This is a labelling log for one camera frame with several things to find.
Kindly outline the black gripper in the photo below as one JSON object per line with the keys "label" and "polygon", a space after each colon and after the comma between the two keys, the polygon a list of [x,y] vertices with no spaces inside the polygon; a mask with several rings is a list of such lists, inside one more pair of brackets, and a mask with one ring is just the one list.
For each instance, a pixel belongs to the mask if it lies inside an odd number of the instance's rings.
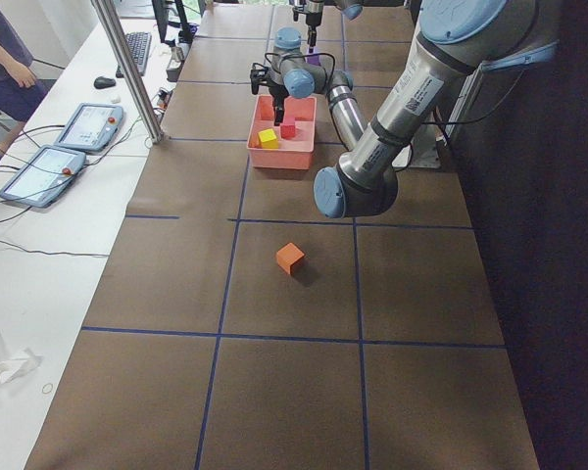
{"label": "black gripper", "polygon": [[253,63],[250,69],[251,92],[258,95],[262,86],[266,87],[272,96],[274,124],[282,124],[285,117],[285,98],[288,91],[285,85],[275,77],[277,73],[271,66]]}
{"label": "black gripper", "polygon": [[[305,18],[306,25],[321,25],[323,13],[322,0],[293,0],[291,2],[293,21]],[[308,27],[308,53],[315,52],[317,42],[317,30],[314,26]]]}

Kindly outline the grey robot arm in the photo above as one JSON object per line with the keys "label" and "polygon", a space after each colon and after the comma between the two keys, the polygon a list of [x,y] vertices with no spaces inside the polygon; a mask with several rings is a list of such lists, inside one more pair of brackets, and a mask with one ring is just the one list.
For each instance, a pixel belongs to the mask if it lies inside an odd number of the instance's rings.
{"label": "grey robot arm", "polygon": [[308,52],[315,51],[317,45],[318,32],[317,29],[321,25],[323,10],[325,5],[331,5],[349,21],[357,18],[363,11],[364,7],[396,7],[402,6],[410,8],[412,1],[384,1],[384,0],[294,0],[289,1],[292,10],[293,21],[299,21],[303,16],[305,18],[305,25],[307,26],[307,45]]}
{"label": "grey robot arm", "polygon": [[449,86],[477,69],[551,60],[562,8],[560,1],[421,2],[405,69],[371,121],[364,120],[351,77],[331,61],[309,63],[292,27],[278,31],[266,65],[252,66],[251,90],[269,90],[276,124],[285,116],[286,98],[324,96],[347,151],[315,178],[318,210],[331,218],[378,215],[398,194],[393,161]]}

